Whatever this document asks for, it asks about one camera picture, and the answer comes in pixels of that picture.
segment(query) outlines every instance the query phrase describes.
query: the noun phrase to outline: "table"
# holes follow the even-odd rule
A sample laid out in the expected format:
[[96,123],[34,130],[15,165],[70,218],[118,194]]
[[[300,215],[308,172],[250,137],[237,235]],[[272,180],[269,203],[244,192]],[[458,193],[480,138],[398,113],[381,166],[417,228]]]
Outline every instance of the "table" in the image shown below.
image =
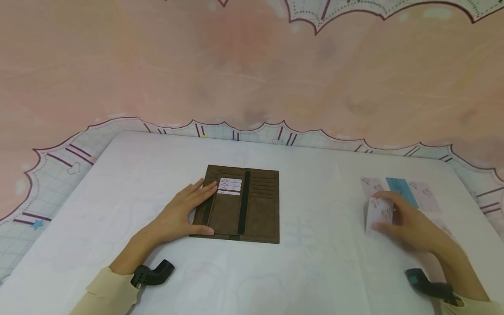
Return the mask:
[[361,176],[428,183],[488,295],[504,302],[504,243],[453,170],[438,160],[122,132],[8,281],[2,313],[65,314],[98,270],[208,164],[280,173],[280,244],[185,237],[146,262],[176,270],[132,314],[433,314],[403,272],[433,257],[364,234]]

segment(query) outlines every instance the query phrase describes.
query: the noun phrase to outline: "open wallet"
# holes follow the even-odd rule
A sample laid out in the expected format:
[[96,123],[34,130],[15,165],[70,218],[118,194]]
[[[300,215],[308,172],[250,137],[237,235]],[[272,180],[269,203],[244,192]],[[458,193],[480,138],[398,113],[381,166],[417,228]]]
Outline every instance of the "open wallet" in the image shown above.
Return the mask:
[[192,237],[280,243],[278,171],[208,165],[203,186],[217,181],[217,192],[196,208],[193,224],[215,234]]

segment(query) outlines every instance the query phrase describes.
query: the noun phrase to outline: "black clamp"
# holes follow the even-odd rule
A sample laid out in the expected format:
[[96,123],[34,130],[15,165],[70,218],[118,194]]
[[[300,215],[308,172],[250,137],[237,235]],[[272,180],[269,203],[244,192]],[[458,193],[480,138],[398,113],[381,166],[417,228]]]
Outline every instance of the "black clamp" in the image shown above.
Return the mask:
[[420,268],[408,269],[405,274],[410,285],[418,292],[457,306],[457,298],[453,294],[453,288],[449,283],[431,283]]
[[163,260],[154,270],[141,265],[135,269],[131,284],[139,288],[141,285],[158,285],[164,283],[175,270],[175,266],[168,260]]

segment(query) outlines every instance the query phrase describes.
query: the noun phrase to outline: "blue card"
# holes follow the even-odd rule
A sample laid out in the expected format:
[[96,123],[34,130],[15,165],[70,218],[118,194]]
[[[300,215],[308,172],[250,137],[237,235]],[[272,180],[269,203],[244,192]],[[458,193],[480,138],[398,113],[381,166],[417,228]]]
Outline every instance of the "blue card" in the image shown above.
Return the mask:
[[387,177],[387,183],[389,184],[391,191],[401,195],[412,206],[418,208],[418,203],[416,202],[415,196],[413,196],[413,193],[408,186],[408,182],[406,182],[405,179]]

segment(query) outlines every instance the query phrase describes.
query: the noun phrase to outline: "wall mural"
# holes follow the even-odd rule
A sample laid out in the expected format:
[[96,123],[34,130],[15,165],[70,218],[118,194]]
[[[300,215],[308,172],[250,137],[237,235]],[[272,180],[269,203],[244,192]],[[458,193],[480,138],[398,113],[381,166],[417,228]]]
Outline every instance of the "wall mural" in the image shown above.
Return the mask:
[[502,2],[2,2],[0,284],[123,130],[439,159],[504,239]]

